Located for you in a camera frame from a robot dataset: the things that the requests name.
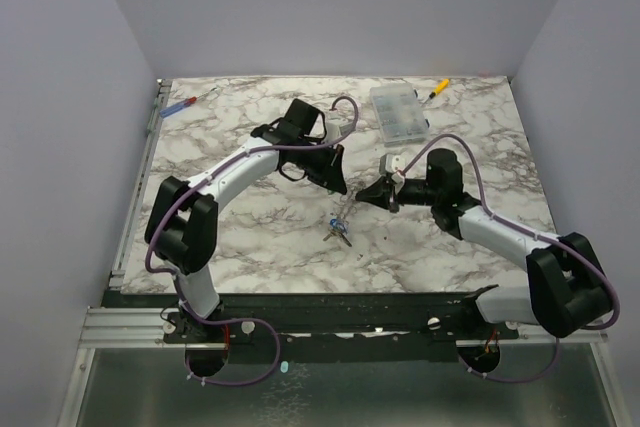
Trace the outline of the blue keys bunch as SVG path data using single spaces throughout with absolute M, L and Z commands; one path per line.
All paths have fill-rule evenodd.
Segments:
M 353 244 L 348 239 L 347 223 L 339 217 L 334 217 L 330 219 L 329 225 L 328 225 L 328 232 L 324 236 L 323 241 L 327 242 L 332 238 L 338 239 L 347 247 L 353 246 Z

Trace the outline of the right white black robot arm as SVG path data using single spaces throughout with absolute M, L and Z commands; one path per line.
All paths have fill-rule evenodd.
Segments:
M 470 307 L 459 314 L 467 336 L 481 338 L 495 324 L 518 322 L 565 338 L 613 311 L 614 301 L 586 237 L 537 234 L 487 213 L 465 192 L 462 165 L 449 149 L 428 153 L 423 179 L 403 177 L 394 161 L 392 155 L 381 158 L 380 177 L 357 193 L 357 201 L 389 212 L 405 205 L 426 206 L 441 231 L 492 251 L 527 275 L 524 287 L 489 286 L 471 295 Z

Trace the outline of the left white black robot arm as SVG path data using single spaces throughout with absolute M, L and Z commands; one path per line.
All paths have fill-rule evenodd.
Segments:
M 214 167 L 180 180 L 164 179 L 157 191 L 145 231 L 145 268 L 171 276 L 180 309 L 188 314 L 186 329 L 206 342 L 220 332 L 220 305 L 208 264 L 216 250 L 219 215 L 239 194 L 274 172 L 292 164 L 305 179 L 330 192 L 346 194 L 342 170 L 343 141 L 356 129 L 324 125 L 320 137 L 312 135 L 317 122 L 325 122 L 318 108 L 294 99 L 285 114 L 252 130 L 234 153 Z

